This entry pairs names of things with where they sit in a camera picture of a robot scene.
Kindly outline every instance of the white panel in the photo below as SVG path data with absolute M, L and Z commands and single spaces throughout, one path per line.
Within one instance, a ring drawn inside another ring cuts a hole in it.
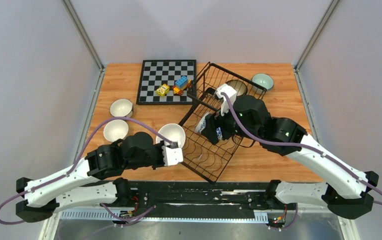
M 301 72 L 322 145 L 382 189 L 382 1 L 341 1 Z M 356 224 L 382 239 L 382 206 Z
M 73 0 L 103 63 L 293 63 L 330 0 Z
M 73 161 L 98 70 L 59 0 L 0 1 L 0 203 Z M 15 203 L 1 218 L 18 221 Z M 0 225 L 36 240 L 42 223 Z

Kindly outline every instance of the gray floor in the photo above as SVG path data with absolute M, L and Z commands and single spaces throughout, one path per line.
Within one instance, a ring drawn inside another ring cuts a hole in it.
M 291 221 L 293 213 L 287 219 Z M 343 240 L 336 215 L 304 213 L 292 228 L 275 232 L 257 223 L 191 223 L 147 222 L 120 228 L 110 227 L 90 236 L 94 231 L 113 225 L 105 220 L 61 220 L 61 240 Z

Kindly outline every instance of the wire rack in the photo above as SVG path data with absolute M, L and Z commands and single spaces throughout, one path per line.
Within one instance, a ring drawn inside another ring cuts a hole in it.
M 210 183 L 215 183 L 219 179 L 243 139 L 234 135 L 228 140 L 220 140 L 218 144 L 213 145 L 194 130 L 206 113 L 212 114 L 219 111 L 222 103 L 214 95 L 215 90 L 231 80 L 242 81 L 247 88 L 246 94 L 257 99 L 262 99 L 266 93 L 265 88 L 247 78 L 208 62 L 191 86 L 196 88 L 196 95 L 188 95 L 192 98 L 192 106 L 179 122 L 186 134 L 186 142 L 182 148 L 182 164 Z

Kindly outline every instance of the blue toy block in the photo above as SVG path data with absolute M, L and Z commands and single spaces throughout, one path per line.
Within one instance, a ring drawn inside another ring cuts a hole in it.
M 175 81 L 175 86 L 180 89 L 184 90 L 185 87 L 187 87 L 188 84 L 188 77 L 181 76 L 178 80 Z

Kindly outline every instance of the chessboard border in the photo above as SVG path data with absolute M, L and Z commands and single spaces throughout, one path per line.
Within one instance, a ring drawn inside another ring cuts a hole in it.
M 177 102 L 177 101 L 152 101 L 152 102 L 141 102 L 140 101 L 140 92 L 141 92 L 141 84 L 143 83 L 143 75 L 144 75 L 144 65 L 146 62 L 194 62 L 194 80 L 195 82 L 197 80 L 197 60 L 196 59 L 154 59 L 154 60 L 143 60 L 142 65 L 141 65 L 141 74 L 139 76 L 139 86 L 138 86 L 138 92 L 136 93 L 136 104 L 137 105 L 192 105 L 193 101 L 182 101 L 182 102 Z M 196 95 L 196 88 L 193 88 L 193 94 Z

